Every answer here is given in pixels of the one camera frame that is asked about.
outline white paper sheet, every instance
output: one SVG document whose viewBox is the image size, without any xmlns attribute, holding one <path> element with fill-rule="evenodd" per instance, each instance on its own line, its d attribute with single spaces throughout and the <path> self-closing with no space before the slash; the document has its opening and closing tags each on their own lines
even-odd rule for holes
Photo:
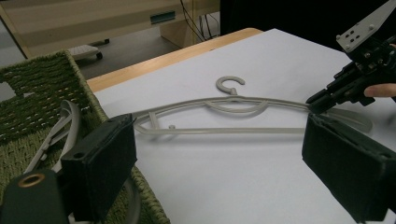
<svg viewBox="0 0 396 224">
<path fill-rule="evenodd" d="M 239 95 L 304 103 L 350 62 L 339 51 L 270 30 L 97 92 L 109 117 L 160 105 L 226 96 L 215 82 L 241 77 Z M 369 134 L 396 148 L 396 107 L 391 99 L 368 106 L 338 105 L 375 123 Z M 207 108 L 172 115 L 166 127 L 304 127 L 306 113 L 223 115 Z M 355 223 L 305 165 L 302 134 L 147 136 L 136 132 L 138 161 L 172 223 Z M 384 223 L 393 223 L 388 212 Z"/>
</svg>

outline wicker basket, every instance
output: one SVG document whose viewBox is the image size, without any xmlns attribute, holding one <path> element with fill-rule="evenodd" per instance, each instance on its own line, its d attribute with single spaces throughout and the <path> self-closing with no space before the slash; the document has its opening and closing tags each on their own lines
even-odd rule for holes
<svg viewBox="0 0 396 224">
<path fill-rule="evenodd" d="M 8 83 L 16 94 L 0 102 L 2 202 L 7 183 L 23 173 L 50 128 L 59 119 L 62 100 L 69 100 L 81 108 L 84 135 L 108 117 L 67 50 L 0 68 L 0 82 Z M 59 158 L 61 149 L 62 146 L 52 149 L 41 167 L 51 167 Z M 140 223 L 170 223 L 140 171 L 134 167 L 131 175 L 142 201 Z M 110 209 L 106 223 L 123 223 L 127 202 L 127 192 L 123 189 Z"/>
</svg>

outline gray hanger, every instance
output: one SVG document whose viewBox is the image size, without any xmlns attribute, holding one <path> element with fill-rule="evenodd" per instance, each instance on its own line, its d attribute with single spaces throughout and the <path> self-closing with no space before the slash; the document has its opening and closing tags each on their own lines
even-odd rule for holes
<svg viewBox="0 0 396 224">
<path fill-rule="evenodd" d="M 305 128 L 190 128 L 190 129 L 178 129 L 174 125 L 170 125 L 168 129 L 162 128 L 158 121 L 158 115 L 166 112 L 167 114 L 173 110 L 180 108 L 187 108 L 191 106 L 209 106 L 218 111 L 225 113 L 250 113 L 255 111 L 260 111 L 261 113 L 265 111 L 268 106 L 271 105 L 283 105 L 287 107 L 292 107 L 295 109 L 300 109 L 309 113 L 307 104 L 296 103 L 292 101 L 261 98 L 261 97 L 246 97 L 240 96 L 236 93 L 235 88 L 226 88 L 223 86 L 223 82 L 226 80 L 233 80 L 241 85 L 245 84 L 245 80 L 239 77 L 221 77 L 217 80 L 216 86 L 219 90 L 226 93 L 230 93 L 231 96 L 226 97 L 214 97 L 205 98 L 198 100 L 191 100 L 180 102 L 176 104 L 163 105 L 143 111 L 134 112 L 133 116 L 136 118 L 134 122 L 134 128 L 140 133 L 144 134 L 197 134 L 197 133 L 304 133 Z M 255 104 L 253 107 L 249 108 L 228 108 L 219 104 L 227 102 L 238 102 L 238 103 L 249 103 Z M 354 127 L 362 132 L 368 133 L 373 127 L 373 123 L 364 117 L 363 115 L 343 110 L 332 108 L 323 115 L 332 117 L 334 119 L 339 119 L 344 123 Z M 146 122 L 151 122 L 151 129 L 145 128 L 142 124 Z"/>
</svg>

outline wooden desk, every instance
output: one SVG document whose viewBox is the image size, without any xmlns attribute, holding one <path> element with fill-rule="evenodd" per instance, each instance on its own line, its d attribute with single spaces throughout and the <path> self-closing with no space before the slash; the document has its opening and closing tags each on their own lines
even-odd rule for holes
<svg viewBox="0 0 396 224">
<path fill-rule="evenodd" d="M 193 20 L 219 11 L 219 0 L 183 2 Z M 6 1 L 0 17 L 27 58 L 175 22 L 186 26 L 179 0 Z M 185 31 L 182 47 L 195 43 Z"/>
<path fill-rule="evenodd" d="M 163 56 L 137 63 L 120 70 L 87 80 L 93 92 L 103 90 L 113 85 L 120 84 L 128 79 L 144 75 L 167 65 L 178 63 L 199 54 L 231 44 L 241 39 L 262 33 L 262 31 L 247 28 L 232 34 L 224 35 L 206 42 L 180 49 Z"/>
</svg>

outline human hand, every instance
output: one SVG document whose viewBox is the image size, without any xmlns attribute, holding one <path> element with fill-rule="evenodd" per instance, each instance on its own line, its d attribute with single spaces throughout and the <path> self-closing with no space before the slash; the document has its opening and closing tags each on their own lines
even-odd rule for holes
<svg viewBox="0 0 396 224">
<path fill-rule="evenodd" d="M 396 83 L 377 84 L 364 90 L 367 97 L 393 97 L 396 96 Z"/>
</svg>

